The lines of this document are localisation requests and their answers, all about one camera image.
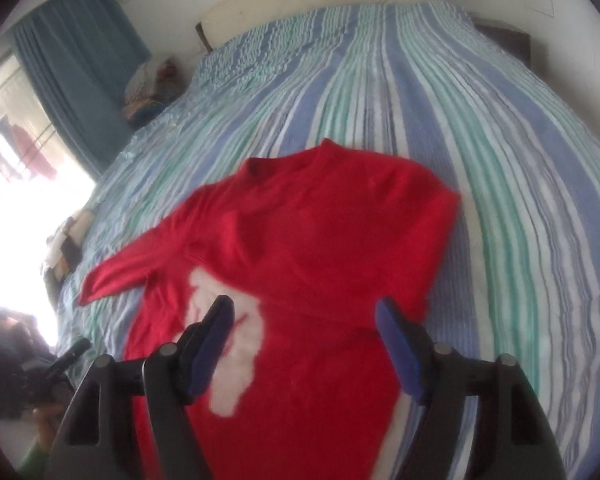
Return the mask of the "red knit sweater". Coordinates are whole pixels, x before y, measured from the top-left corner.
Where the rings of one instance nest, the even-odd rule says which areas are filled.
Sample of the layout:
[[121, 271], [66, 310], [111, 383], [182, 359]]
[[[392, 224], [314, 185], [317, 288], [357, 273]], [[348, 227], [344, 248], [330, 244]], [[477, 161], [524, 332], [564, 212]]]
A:
[[250, 158], [99, 263], [80, 301], [142, 290], [134, 359], [229, 296], [230, 338], [187, 409], [215, 478], [368, 479], [399, 406], [375, 307], [425, 317], [458, 206], [417, 162], [332, 141]]

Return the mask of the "pile of clothes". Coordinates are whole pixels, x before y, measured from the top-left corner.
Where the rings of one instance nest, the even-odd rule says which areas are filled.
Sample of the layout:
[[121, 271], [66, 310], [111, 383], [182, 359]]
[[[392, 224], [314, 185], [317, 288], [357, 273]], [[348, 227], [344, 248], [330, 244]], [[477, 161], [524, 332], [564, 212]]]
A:
[[143, 63], [124, 92], [122, 115], [133, 130], [152, 122], [186, 90], [180, 63], [174, 56], [160, 55]]

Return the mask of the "striped blue green bedspread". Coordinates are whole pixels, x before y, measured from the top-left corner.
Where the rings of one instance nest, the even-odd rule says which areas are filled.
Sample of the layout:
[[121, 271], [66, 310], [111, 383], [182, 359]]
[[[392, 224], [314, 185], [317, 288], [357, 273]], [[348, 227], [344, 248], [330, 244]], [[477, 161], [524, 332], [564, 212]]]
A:
[[324, 139], [414, 159], [462, 194], [430, 328], [476, 356], [518, 356], [568, 477], [591, 477], [600, 466], [600, 144], [443, 1], [310, 11], [207, 55], [97, 183], [82, 262], [59, 296], [59, 347], [86, 337], [120, 354], [140, 295], [82, 307], [86, 274], [246, 158]]

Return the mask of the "teal window curtain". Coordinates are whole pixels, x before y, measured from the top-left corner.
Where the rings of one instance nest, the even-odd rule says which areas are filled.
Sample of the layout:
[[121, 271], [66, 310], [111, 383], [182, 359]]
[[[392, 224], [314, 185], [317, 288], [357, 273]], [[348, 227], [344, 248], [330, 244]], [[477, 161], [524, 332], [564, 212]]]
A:
[[117, 0], [48, 0], [7, 31], [62, 142], [97, 180], [132, 138], [124, 92], [150, 52]]

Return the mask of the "dark bedside table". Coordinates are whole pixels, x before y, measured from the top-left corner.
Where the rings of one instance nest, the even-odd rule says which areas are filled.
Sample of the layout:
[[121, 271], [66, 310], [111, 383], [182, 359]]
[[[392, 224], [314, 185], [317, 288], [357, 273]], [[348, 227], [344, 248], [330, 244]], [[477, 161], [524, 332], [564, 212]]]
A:
[[473, 16], [471, 21], [475, 29], [484, 36], [490, 38], [514, 58], [518, 58], [528, 68], [532, 67], [531, 36], [528, 32], [504, 22], [478, 18], [478, 16]]

